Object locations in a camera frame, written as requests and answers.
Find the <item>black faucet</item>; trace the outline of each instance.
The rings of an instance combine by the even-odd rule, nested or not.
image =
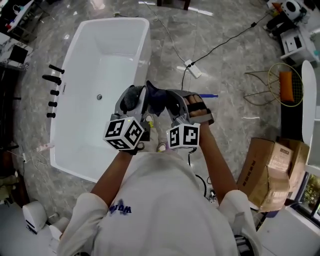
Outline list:
[[[50,91],[50,94],[51,94],[51,95],[58,96],[58,95],[59,95],[59,91],[58,91],[58,90],[51,90],[51,91]]]
[[[64,72],[65,72],[65,70],[64,69],[61,69],[61,68],[58,68],[58,67],[56,67],[56,66],[54,66],[54,65],[49,65],[49,68],[50,69],[53,69],[53,70],[55,70],[55,71],[58,71],[58,72],[60,72],[61,74],[63,74]]]
[[[56,113],[46,113],[46,117],[47,118],[55,118],[56,117]]]
[[[61,79],[60,79],[60,77],[53,76],[53,75],[49,75],[49,74],[44,74],[44,75],[42,76],[42,78],[45,79],[45,80],[54,82],[54,83],[56,83],[58,86],[61,85]]]
[[[49,107],[57,107],[58,106],[58,103],[57,102],[52,102],[52,101],[49,101]]]

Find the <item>white t-shirt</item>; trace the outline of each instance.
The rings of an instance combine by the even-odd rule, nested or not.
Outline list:
[[[58,256],[238,256],[231,228],[244,212],[242,233],[259,255],[247,196],[226,194],[215,208],[183,160],[165,153],[133,157],[110,209],[97,195],[79,196]]]

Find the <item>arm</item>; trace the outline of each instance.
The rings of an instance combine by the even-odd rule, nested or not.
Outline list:
[[[132,157],[129,153],[120,151],[91,191],[105,201],[108,207],[119,191]]]
[[[83,193],[73,208],[72,218],[64,231],[57,250],[58,256],[73,256],[97,233],[97,226],[116,197],[132,155],[120,151],[91,193]]]
[[[187,105],[202,102],[198,95],[185,98]],[[199,109],[189,113],[191,117],[198,117],[207,114],[206,109]],[[222,156],[216,140],[212,135],[208,122],[202,123],[200,126],[200,147],[204,155],[206,166],[208,168],[210,180],[219,204],[225,195],[232,190],[237,190],[236,181]]]

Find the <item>orange cushion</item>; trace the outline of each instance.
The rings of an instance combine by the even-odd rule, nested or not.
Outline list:
[[[292,72],[280,72],[280,98],[283,102],[294,102],[292,89]]]
[[[273,2],[272,5],[278,11],[278,13],[282,12],[281,3]]]

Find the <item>printed logo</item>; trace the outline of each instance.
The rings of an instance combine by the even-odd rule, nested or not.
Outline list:
[[[110,206],[109,213],[110,216],[114,215],[116,212],[120,212],[121,215],[131,214],[131,207],[125,206],[124,201],[120,199],[115,205],[114,203]]]
[[[285,153],[286,155],[289,155],[289,151],[283,148],[280,148],[280,152]]]

